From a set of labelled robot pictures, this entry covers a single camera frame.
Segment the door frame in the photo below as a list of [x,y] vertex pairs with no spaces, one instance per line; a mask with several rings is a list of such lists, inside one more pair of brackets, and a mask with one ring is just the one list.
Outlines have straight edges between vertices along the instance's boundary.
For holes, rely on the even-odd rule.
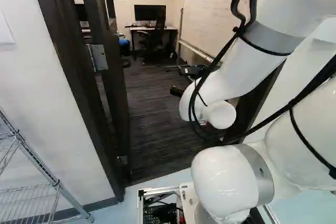
[[124,199],[121,162],[114,151],[94,78],[90,56],[81,34],[74,0],[38,0],[57,56],[68,80],[101,165],[118,201]]

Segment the white wall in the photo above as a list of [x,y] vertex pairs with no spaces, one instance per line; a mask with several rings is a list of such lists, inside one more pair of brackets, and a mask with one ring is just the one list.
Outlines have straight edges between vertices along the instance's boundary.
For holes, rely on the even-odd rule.
[[[0,45],[0,106],[82,204],[113,197],[38,0],[0,0],[0,9],[16,41]],[[41,180],[19,153],[12,161],[0,187]]]

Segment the metal bracket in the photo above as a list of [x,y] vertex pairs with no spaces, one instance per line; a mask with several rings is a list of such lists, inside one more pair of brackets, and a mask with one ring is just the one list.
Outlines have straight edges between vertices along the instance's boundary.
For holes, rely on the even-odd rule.
[[104,45],[87,44],[94,70],[108,70]]

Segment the desk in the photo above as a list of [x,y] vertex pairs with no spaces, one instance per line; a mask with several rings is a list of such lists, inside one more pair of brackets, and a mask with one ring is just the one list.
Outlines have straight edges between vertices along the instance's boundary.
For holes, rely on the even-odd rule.
[[[135,49],[134,46],[134,32],[136,31],[153,31],[155,28],[147,28],[144,26],[139,26],[139,27],[129,27],[130,31],[131,31],[131,36],[132,36],[132,50]],[[173,27],[173,26],[167,26],[164,31],[169,33],[169,45],[170,47],[172,47],[173,43],[174,43],[174,37],[177,33],[177,28]]]

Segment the desk leg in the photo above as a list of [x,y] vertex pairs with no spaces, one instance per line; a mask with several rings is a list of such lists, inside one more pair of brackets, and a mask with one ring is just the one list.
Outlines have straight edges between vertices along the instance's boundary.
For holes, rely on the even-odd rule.
[[131,37],[132,37],[132,51],[134,51],[135,50],[135,48],[134,48],[134,35],[133,35],[133,30],[131,30]]
[[175,34],[176,34],[176,31],[174,31],[174,30],[169,31],[169,42],[168,42],[168,44],[169,44],[169,50],[168,50],[169,54],[171,54],[174,51],[173,49],[175,49],[175,47],[173,45],[173,43],[175,41]]

